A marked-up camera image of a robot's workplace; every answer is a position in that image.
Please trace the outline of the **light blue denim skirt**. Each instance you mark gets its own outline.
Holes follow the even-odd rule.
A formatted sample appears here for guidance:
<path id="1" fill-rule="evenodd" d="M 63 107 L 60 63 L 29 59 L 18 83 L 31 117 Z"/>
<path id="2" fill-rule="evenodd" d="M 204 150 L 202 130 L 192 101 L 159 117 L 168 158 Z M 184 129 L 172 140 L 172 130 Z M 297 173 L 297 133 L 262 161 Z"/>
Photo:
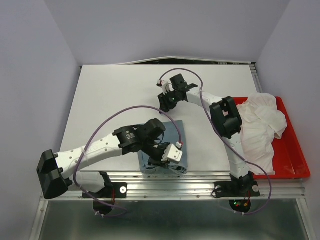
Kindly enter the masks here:
<path id="1" fill-rule="evenodd" d="M 143 153 L 142 151 L 138 152 L 139 160 L 139 169 L 143 174 L 148 175 L 185 175 L 188 172 L 188 153 L 187 153 L 187 140 L 184 130 L 184 123 L 182 120 L 177 120 L 176 125 L 178 126 L 181 132 L 181 139 L 183 142 L 182 146 L 182 158 L 179 164 L 170 162 L 165 166 L 158 166 L 151 164 L 150 157 Z M 166 128 L 164 132 L 163 142 L 176 143 L 179 139 L 178 132 L 176 127 L 171 121 L 163 122 L 163 125 Z"/>

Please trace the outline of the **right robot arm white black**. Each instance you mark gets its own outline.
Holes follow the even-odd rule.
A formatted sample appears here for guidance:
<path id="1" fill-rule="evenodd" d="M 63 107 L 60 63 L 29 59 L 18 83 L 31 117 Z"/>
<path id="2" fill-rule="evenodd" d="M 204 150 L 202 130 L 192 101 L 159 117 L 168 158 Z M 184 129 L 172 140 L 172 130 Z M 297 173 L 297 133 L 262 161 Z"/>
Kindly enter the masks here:
<path id="1" fill-rule="evenodd" d="M 235 195 L 250 191 L 254 178 L 244 157 L 240 138 L 243 121 L 235 100 L 230 96 L 222 98 L 204 92 L 202 84 L 188 84 L 182 74 L 173 76 L 169 81 L 159 79 L 156 85 L 162 89 L 158 95 L 160 110 L 168 113 L 183 101 L 204 109 L 226 149 L 231 178 L 226 187 Z"/>

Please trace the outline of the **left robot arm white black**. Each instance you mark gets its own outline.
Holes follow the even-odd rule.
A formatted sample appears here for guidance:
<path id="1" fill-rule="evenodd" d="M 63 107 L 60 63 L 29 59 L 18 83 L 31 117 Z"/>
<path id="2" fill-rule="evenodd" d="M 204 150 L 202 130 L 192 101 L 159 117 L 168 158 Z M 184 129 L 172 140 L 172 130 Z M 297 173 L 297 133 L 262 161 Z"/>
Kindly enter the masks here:
<path id="1" fill-rule="evenodd" d="M 100 161 L 142 151 L 153 161 L 167 163 L 178 150 L 172 143 L 157 143 L 166 128 L 157 118 L 145 124 L 129 125 L 115 130 L 89 145 L 65 152 L 51 149 L 41 154 L 36 172 L 45 199 L 57 198 L 70 190 L 74 173 Z"/>

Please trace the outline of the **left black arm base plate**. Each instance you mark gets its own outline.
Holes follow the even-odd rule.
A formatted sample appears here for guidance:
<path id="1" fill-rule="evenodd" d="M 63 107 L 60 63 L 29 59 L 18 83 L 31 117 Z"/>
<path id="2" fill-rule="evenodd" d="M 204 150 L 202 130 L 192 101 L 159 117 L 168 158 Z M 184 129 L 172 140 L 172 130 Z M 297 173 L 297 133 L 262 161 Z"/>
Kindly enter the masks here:
<path id="1" fill-rule="evenodd" d="M 97 199 L 125 199 L 127 197 L 128 184 L 126 182 L 113 182 L 112 186 L 105 186 L 102 190 L 89 193 Z"/>

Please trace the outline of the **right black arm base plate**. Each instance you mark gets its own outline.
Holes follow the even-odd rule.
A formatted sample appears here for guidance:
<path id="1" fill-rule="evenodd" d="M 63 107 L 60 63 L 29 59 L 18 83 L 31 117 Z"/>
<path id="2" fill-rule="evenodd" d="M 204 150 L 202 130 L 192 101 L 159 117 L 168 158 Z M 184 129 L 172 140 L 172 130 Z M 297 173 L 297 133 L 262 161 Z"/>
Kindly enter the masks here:
<path id="1" fill-rule="evenodd" d="M 260 195 L 260 189 L 256 181 L 245 185 L 234 181 L 218 181 L 214 182 L 214 189 L 211 192 L 211 196 L 216 199 L 259 197 Z"/>

